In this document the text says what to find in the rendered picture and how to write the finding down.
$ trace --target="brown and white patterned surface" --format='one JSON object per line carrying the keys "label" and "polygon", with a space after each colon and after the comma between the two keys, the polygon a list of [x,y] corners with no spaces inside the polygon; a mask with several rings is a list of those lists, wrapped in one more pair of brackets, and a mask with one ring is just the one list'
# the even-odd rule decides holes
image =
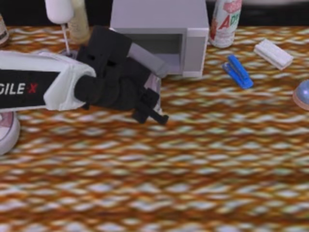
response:
{"label": "brown and white patterned surface", "polygon": [[[10,28],[7,50],[59,52],[61,30]],[[263,38],[295,56],[280,72],[253,53]],[[309,232],[309,29],[240,28],[209,46],[203,80],[163,81],[167,126],[92,108],[19,113],[0,158],[0,232]],[[222,71],[234,53],[254,87]]]}

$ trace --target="red label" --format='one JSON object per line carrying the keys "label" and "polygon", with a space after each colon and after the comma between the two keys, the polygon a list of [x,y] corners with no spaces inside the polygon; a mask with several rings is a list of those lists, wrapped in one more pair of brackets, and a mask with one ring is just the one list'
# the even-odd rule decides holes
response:
{"label": "red label", "polygon": [[235,0],[233,2],[230,3],[225,3],[223,9],[230,13],[233,14],[237,11],[239,11],[241,9],[241,4],[242,4],[242,0]]}

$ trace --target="blue plastic object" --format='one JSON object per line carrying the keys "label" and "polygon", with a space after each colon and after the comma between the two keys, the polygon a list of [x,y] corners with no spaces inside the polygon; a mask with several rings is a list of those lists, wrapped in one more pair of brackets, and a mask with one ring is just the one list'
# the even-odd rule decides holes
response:
{"label": "blue plastic object", "polygon": [[253,86],[248,72],[234,55],[228,56],[228,62],[223,64],[223,69],[242,88],[247,89]]}

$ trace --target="gray box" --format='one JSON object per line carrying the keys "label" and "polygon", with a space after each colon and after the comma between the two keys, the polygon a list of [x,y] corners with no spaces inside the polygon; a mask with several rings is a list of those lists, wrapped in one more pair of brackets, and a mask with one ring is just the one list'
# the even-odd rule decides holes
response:
{"label": "gray box", "polygon": [[111,29],[169,65],[169,74],[203,75],[209,22],[205,0],[113,0]]}

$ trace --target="beige bottle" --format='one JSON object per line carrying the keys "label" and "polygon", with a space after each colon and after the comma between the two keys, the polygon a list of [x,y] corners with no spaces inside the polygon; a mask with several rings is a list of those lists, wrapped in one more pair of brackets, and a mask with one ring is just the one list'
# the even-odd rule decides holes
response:
{"label": "beige bottle", "polygon": [[90,29],[85,0],[71,0],[74,8],[74,17],[68,23],[70,38],[74,44],[87,43],[90,38]]}
{"label": "beige bottle", "polygon": [[10,34],[5,26],[2,15],[0,14],[0,47],[5,46],[9,42]]}

